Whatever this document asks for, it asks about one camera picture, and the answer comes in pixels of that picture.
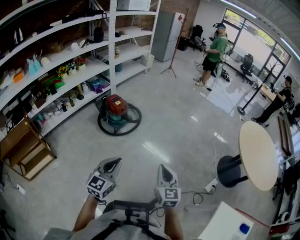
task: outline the ceiling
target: ceiling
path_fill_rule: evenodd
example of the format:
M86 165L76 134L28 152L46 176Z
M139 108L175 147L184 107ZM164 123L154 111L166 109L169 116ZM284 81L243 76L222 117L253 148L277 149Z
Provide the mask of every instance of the ceiling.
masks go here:
M300 0L229 1L256 15L256 20L251 17L248 19L263 28L279 43L280 37L283 37L300 55Z

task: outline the floor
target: floor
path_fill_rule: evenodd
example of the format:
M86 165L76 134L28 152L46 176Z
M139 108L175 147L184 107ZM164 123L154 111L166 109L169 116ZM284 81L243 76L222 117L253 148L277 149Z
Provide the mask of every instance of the floor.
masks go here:
M195 86L192 78L199 72L193 63L202 58L202 53L191 48L178 51L173 65L177 78L171 72L160 74L169 61L155 61L148 74L141 73L117 88L118 94L143 113L140 127L130 135L111 137L101 132L98 111L91 103L47 136L58 159L33 181L24 181L9 171L13 184L18 182L26 190L26 195L21 195L7 184L1 199L10 223L17 229L16 239L43 239L51 227L71 230L87 197L89 173L106 158L123 158L118 186L108 201L152 200L159 164L166 164L177 173L182 191L204 191L216 177L219 157L238 153L243 122L259 116L267 101L257 95L241 119L236 107L243 106L253 94L251 86L235 77L228 66L225 69L231 76L230 82L211 79L208 84L212 92ZM277 121L266 129L279 149ZM277 208L272 192L259 191L250 181L234 188L218 184L216 193L205 195L199 206L193 205L192 196L183 195L178 207L187 240L201 234L221 201L267 225ZM248 240L263 240L267 236L268 228L255 223Z

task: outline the black pole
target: black pole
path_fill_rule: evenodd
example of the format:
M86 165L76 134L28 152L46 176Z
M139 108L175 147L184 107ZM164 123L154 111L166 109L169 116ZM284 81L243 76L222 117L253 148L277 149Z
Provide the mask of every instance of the black pole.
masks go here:
M264 85L264 83L268 80L268 78L271 76L271 74L272 74L272 72L273 72L273 69L274 69L274 67L276 66L276 64L277 64L277 61L276 61L276 63L273 65L273 67L271 68L271 70L270 70L270 72L269 72L269 74L266 76L266 78L264 79L264 81L263 81L263 83L259 86L259 88L256 90L256 92L253 94L253 96L249 99L249 101L245 104L245 106L242 108L242 107L240 107L240 106L238 106L237 107L237 109L238 109L238 111L239 111L239 113L241 114L241 115L245 115L246 113L245 113L245 111L244 111L244 109L248 106L248 104L252 101L252 99L256 96L256 94L259 92L259 90L262 88L262 86Z

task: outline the electrical outlet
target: electrical outlet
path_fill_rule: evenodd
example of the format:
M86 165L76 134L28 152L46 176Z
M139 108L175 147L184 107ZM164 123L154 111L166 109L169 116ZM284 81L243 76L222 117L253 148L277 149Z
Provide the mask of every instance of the electrical outlet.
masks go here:
M23 195L26 194L25 189L24 189L19 183L17 183L17 189L18 189Z
M216 186L218 184L217 179L213 179L206 187L205 187L205 191L208 193L212 193L214 192L214 189L212 186Z

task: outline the wooden cabinet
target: wooden cabinet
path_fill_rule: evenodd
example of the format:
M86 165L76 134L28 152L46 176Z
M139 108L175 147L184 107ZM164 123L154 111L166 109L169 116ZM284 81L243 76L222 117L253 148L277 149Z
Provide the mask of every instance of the wooden cabinet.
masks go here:
M0 157L27 180L32 180L56 158L27 115L0 142Z

